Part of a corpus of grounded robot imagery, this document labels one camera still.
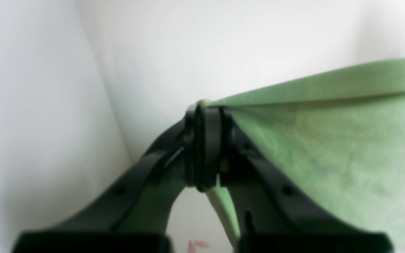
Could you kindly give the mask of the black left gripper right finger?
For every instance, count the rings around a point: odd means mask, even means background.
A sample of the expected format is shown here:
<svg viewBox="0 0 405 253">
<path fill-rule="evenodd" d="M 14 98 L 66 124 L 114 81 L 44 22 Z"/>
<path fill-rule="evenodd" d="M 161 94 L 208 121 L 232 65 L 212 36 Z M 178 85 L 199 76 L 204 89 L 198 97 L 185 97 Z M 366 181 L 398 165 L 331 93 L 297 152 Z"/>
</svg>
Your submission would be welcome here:
<svg viewBox="0 0 405 253">
<path fill-rule="evenodd" d="M 366 232 L 316 204 L 222 107 L 204 110 L 205 170 L 218 173 L 234 205 L 238 253 L 392 253 L 386 234 Z"/>
</svg>

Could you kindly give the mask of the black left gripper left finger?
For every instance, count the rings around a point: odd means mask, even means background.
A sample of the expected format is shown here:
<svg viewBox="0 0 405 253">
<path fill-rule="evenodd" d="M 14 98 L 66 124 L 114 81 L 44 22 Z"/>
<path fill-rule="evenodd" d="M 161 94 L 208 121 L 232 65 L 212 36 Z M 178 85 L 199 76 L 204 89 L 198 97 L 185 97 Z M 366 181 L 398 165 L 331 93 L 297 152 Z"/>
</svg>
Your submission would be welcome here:
<svg viewBox="0 0 405 253">
<path fill-rule="evenodd" d="M 166 236 L 171 208 L 194 185 L 185 155 L 201 123 L 191 105 L 145 154 L 82 211 L 50 228 L 24 232 L 14 253 L 173 253 Z"/>
</svg>

